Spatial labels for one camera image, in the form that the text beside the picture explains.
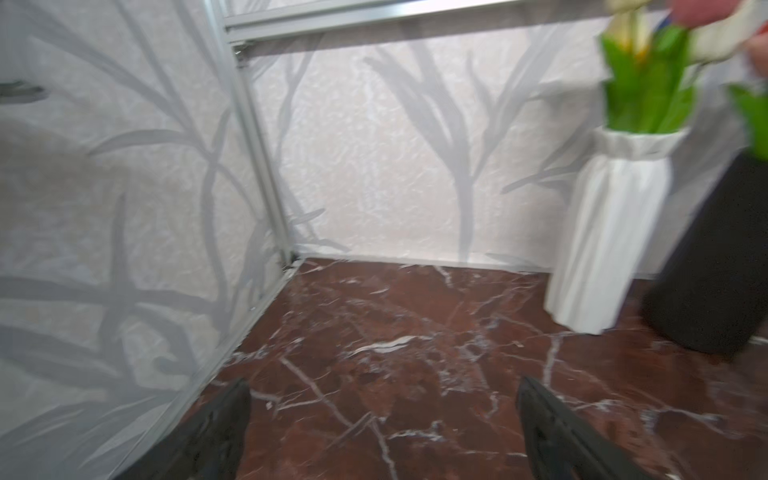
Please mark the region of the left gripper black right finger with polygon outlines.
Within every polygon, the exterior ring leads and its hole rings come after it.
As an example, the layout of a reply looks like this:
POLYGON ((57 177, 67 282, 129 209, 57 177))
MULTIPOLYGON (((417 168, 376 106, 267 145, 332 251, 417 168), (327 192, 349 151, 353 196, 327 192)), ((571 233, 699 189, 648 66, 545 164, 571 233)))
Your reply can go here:
POLYGON ((521 378, 516 408, 536 479, 641 480, 651 476, 538 380, 521 378))

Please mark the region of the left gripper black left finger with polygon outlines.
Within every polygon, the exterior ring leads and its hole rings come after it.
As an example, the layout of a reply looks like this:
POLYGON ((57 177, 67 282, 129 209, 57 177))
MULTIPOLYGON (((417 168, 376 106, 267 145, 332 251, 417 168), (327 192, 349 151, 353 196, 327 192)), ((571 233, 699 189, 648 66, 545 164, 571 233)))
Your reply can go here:
POLYGON ((251 415, 250 389, 239 379, 119 473, 119 479, 234 479, 251 415))

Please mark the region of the white ribbed ceramic vase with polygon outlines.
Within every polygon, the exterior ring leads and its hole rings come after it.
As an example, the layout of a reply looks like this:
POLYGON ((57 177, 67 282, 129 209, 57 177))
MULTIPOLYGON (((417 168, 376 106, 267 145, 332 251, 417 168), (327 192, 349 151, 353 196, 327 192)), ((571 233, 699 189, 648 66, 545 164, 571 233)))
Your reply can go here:
POLYGON ((635 134, 599 127, 579 172, 544 309, 579 334, 612 328, 673 180, 671 156, 689 131, 635 134))

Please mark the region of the black cylindrical vase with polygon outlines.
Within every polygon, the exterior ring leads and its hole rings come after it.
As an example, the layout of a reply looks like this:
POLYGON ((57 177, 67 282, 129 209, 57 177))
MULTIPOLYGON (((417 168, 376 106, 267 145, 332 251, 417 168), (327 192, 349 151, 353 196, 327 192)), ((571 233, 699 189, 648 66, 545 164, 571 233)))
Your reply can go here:
POLYGON ((742 150, 702 203, 641 315, 691 350, 732 357, 767 317, 767 163, 742 150))

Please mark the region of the yellow tulip flower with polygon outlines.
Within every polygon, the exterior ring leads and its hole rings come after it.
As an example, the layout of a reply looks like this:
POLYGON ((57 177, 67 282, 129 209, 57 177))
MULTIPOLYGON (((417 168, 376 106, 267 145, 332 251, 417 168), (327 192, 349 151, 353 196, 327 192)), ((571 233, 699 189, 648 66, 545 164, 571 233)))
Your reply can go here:
POLYGON ((599 36, 603 60, 611 77, 602 82, 606 127, 637 133, 640 99, 651 30, 647 7, 616 11, 599 36))

